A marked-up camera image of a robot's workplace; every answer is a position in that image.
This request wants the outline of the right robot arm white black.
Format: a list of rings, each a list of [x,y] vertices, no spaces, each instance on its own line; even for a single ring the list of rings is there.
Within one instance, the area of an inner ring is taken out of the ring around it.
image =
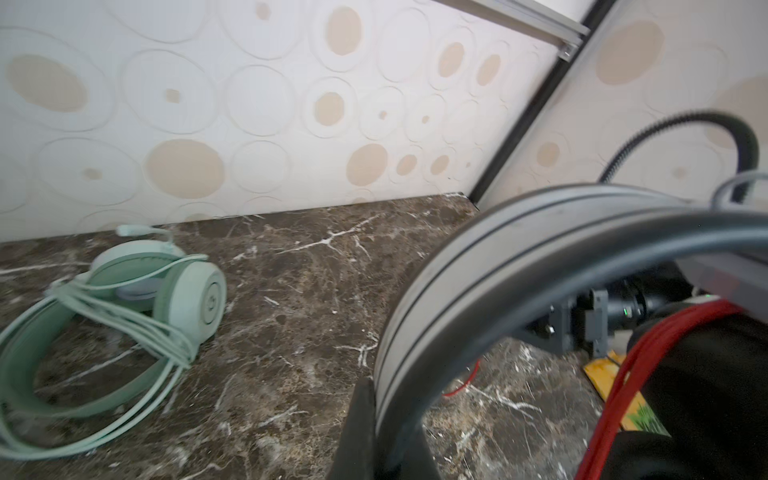
[[[740,174],[756,170],[759,146],[752,128],[734,115],[701,110],[665,118],[634,135],[609,161],[598,181],[609,182],[630,153],[643,141],[685,123],[707,123],[724,129],[736,146],[736,172]],[[702,240],[696,240],[692,247],[685,247],[685,241],[694,238],[692,228],[695,218],[684,219],[681,227],[674,227],[673,220],[672,217],[656,218],[648,220],[645,225],[626,226],[622,230],[624,233],[637,233],[639,237],[629,239],[623,247],[611,247],[609,252],[617,256],[602,262],[601,269],[612,274],[613,267],[619,273],[635,267],[646,267],[656,261],[670,260],[675,255],[706,250],[706,244],[715,237],[714,233],[708,232]],[[594,358],[603,358],[607,355],[607,344],[613,327],[635,326],[672,300],[680,298],[661,288],[652,293],[649,287],[643,287],[632,274],[627,280],[615,280],[566,298],[563,303],[552,306],[545,316],[512,332],[511,336],[557,355],[581,348]]]

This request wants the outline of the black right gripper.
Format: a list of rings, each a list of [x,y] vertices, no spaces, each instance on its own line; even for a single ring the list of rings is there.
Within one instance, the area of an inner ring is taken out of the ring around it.
[[[608,354],[608,292],[590,290],[553,304],[545,315],[512,332],[516,340],[555,355],[576,350],[591,358]]]

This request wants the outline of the white black headphones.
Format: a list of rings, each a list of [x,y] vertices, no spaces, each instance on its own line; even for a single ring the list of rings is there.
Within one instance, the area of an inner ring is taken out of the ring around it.
[[[374,466],[396,471],[396,444],[447,384],[513,331],[553,304],[666,262],[619,273],[600,264],[637,233],[628,225],[694,217],[692,247],[708,232],[707,249],[675,255],[760,252],[767,247],[764,212],[718,209],[648,189],[616,184],[560,185],[530,192],[482,213],[456,231],[403,290],[382,332],[374,368]]]

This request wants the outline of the silver aluminium back rail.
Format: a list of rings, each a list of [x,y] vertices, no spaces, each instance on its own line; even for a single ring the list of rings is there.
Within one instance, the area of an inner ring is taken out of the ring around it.
[[[557,11],[529,0],[438,0],[460,12],[517,31],[559,48],[558,57],[571,62],[591,29]]]

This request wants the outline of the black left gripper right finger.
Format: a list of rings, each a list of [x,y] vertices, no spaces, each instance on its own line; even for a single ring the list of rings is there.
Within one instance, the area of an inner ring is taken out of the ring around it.
[[[410,424],[403,428],[397,440],[396,453],[398,454],[396,479],[441,479],[422,426]]]

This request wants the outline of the mint green headphones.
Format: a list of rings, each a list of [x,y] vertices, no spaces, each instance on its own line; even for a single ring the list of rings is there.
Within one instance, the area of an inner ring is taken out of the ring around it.
[[[88,271],[53,283],[42,300],[2,331],[1,406],[25,416],[78,419],[127,402],[133,405],[101,430],[52,448],[24,441],[3,419],[1,456],[5,460],[73,456],[120,437],[171,393],[222,321],[227,282],[206,255],[184,252],[169,230],[123,224],[115,232],[124,243],[97,256]],[[35,394],[34,379],[53,341],[77,316],[131,337],[156,361],[101,398],[76,406],[51,405]]]

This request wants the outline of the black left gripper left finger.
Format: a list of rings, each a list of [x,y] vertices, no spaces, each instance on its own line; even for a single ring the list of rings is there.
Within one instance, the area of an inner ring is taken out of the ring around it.
[[[328,480],[375,477],[375,389],[371,377],[355,385]]]

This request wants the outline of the black frame post right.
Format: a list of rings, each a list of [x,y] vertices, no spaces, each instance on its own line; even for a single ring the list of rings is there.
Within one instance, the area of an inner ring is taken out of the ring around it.
[[[519,119],[510,129],[489,165],[468,195],[469,201],[475,207],[480,208],[481,202],[510,163],[513,154],[519,149],[522,141],[539,119],[544,108],[550,103],[554,94],[558,92],[573,64],[581,56],[583,48],[591,42],[606,18],[615,10],[617,4],[618,1],[614,0],[594,1],[582,21],[582,25],[587,28],[587,32],[581,36],[580,42],[576,44],[563,42],[563,46],[558,51],[558,59],[547,72],[544,79],[539,82]]]

